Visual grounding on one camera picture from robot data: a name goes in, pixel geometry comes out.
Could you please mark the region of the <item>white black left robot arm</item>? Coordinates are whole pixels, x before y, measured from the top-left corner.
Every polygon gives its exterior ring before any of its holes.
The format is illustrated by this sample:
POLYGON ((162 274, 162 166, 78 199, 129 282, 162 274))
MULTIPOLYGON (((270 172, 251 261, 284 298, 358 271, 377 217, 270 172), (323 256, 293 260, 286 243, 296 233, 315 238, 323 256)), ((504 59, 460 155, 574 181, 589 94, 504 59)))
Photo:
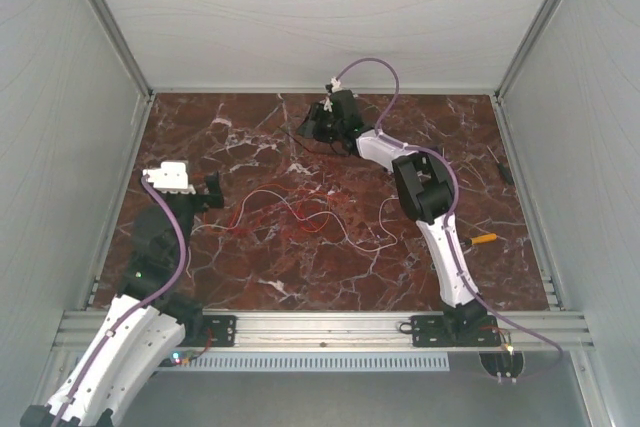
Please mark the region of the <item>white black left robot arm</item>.
POLYGON ((154 199, 135 218, 133 250, 104 321, 66 381, 23 426, 118 426, 144 384, 181 343, 205 333, 199 302, 176 291, 187 266, 197 214, 220 209, 219 175, 191 184, 183 162, 148 169, 141 185, 154 199))

